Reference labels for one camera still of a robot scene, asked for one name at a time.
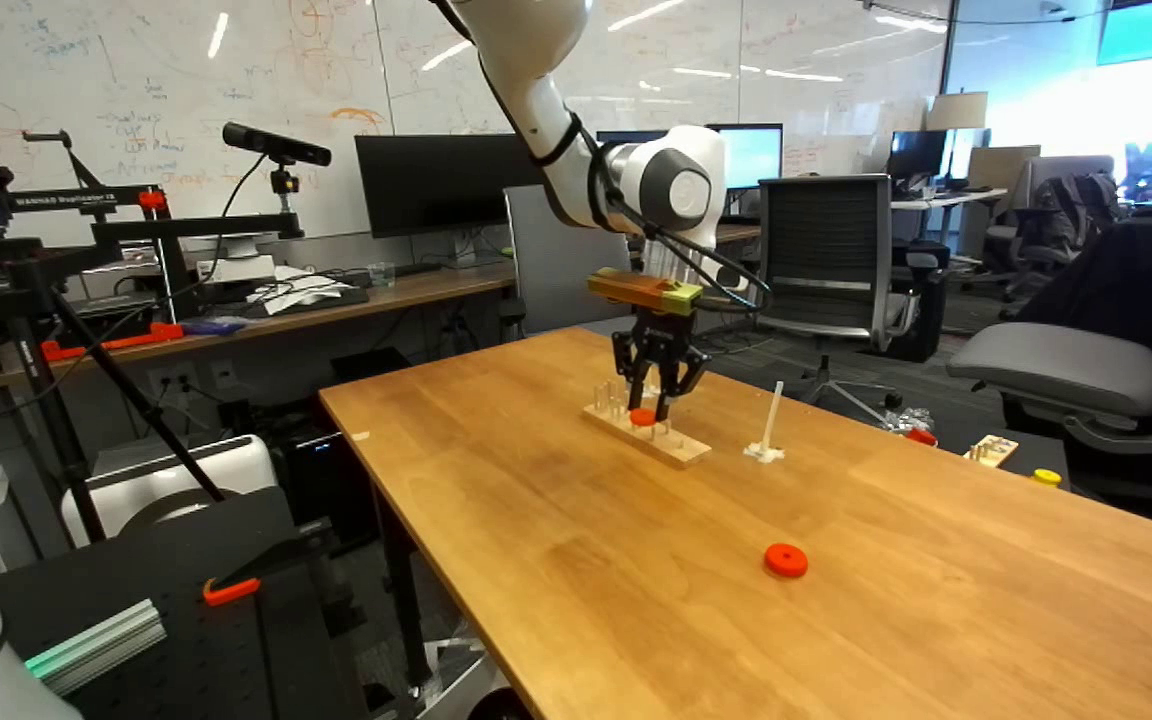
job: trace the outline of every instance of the wall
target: wall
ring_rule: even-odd
[[[949,0],[892,0],[945,16]],[[780,120],[788,172],[879,168],[892,127],[918,127],[940,80],[945,35],[878,26],[840,0],[681,0],[611,33],[656,0],[594,3],[558,72],[594,127]],[[0,0],[0,164],[12,189],[66,189],[69,127],[109,184],[164,184],[177,215],[217,215],[252,154],[224,149],[224,120],[327,144],[332,168],[299,168],[291,209],[312,238],[363,232],[353,162],[360,131],[503,131],[471,52],[433,70],[457,33],[423,0]],[[252,176],[232,211],[271,211]],[[21,215],[18,232],[86,246],[76,215]]]

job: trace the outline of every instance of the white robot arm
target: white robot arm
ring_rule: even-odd
[[[545,168],[545,189],[568,226],[602,226],[638,241],[662,241],[683,272],[673,280],[597,277],[594,292],[638,311],[631,332],[611,332],[617,372],[629,382],[629,411],[646,399],[646,375],[662,372],[656,422],[696,387],[710,355],[691,344],[699,287],[758,309],[717,280],[724,209],[724,139],[710,127],[673,127],[666,139],[605,149],[561,101],[552,72],[577,47],[588,0],[433,0],[476,44],[490,87],[517,138]]]
[[[503,118],[545,168],[547,201],[568,226],[717,249],[724,204],[717,131],[673,127],[652,144],[602,149],[561,101],[552,72],[577,47],[588,0],[437,3],[476,44]]]

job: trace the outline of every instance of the cable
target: cable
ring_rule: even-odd
[[[445,11],[445,22],[457,27],[457,35],[471,41],[471,35],[470,35],[470,27],[463,27],[463,22],[453,11],[453,3],[448,3],[448,0],[433,0],[433,9],[441,9],[441,11]]]
[[[255,168],[264,164],[264,155],[255,155],[255,164],[232,184],[232,192],[229,192],[229,201],[224,201],[224,209],[219,209],[219,215],[229,215],[229,209],[232,209],[232,201],[241,196],[241,189],[255,176]],[[224,249],[224,232],[217,238],[217,246],[211,246],[211,272],[208,277],[200,277],[206,285],[217,277],[217,265],[219,265],[219,249]]]
[[[762,280],[762,277],[750,272],[742,260],[733,260],[733,255],[724,255],[724,253],[717,253],[717,249],[699,249],[699,246],[690,246],[690,241],[676,241],[676,238],[656,238],[656,241],[662,241],[681,265],[690,265],[690,267],[705,280],[705,287],[719,292],[724,299],[733,299],[733,305],[746,309],[746,311],[758,311],[762,299],[750,299],[750,296],[733,292],[730,285],[719,285],[717,277],[710,277],[710,272],[691,260],[691,253],[699,253],[699,255],[733,267],[742,280],[758,285],[762,296],[772,296],[768,280]]]
[[[264,164],[264,155],[255,155],[255,164],[252,164],[252,168],[232,184],[232,192],[229,192],[219,215],[229,215],[232,201],[241,196],[241,189],[252,179],[252,172],[255,172],[259,164]]]

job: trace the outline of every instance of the ceiling light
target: ceiling light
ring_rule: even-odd
[[[470,52],[470,41],[462,41],[462,44],[437,52],[433,60],[421,64],[421,72],[433,72],[433,70],[448,64],[448,60],[462,58],[462,52]]]
[[[768,70],[764,78],[796,80],[796,85],[840,85],[840,80],[846,80],[846,78],[824,78],[824,72],[784,72],[784,70]]]
[[[906,33],[945,35],[945,26],[940,26],[940,22],[924,22],[924,16],[887,16],[887,11],[878,11],[872,22],[878,22],[878,26],[887,26],[887,27],[906,27]]]
[[[887,44],[887,41],[900,41],[900,35],[908,35],[908,33],[860,35],[860,41],[849,41],[849,44],[812,47],[812,58],[849,58],[857,47]]]
[[[733,72],[719,70],[673,70],[676,78],[710,78],[710,80],[733,80]]]
[[[648,16],[673,11],[673,9],[681,9],[681,3],[683,3],[683,0],[666,0],[666,3],[652,3],[652,9],[646,9],[646,11],[619,16],[617,26],[608,26],[608,33],[624,33],[624,27],[631,27],[631,26],[648,22]]]
[[[208,44],[208,60],[219,58],[224,33],[229,33],[229,11],[217,11],[217,27],[211,27],[211,44]]]

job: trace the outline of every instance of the wooden base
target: wooden base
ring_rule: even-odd
[[[619,406],[583,406],[583,418],[597,422],[602,428],[656,454],[656,458],[676,461],[676,464],[691,464],[696,458],[710,454],[710,444],[699,444],[690,434],[662,428],[662,424],[656,428],[629,424],[629,411]]]

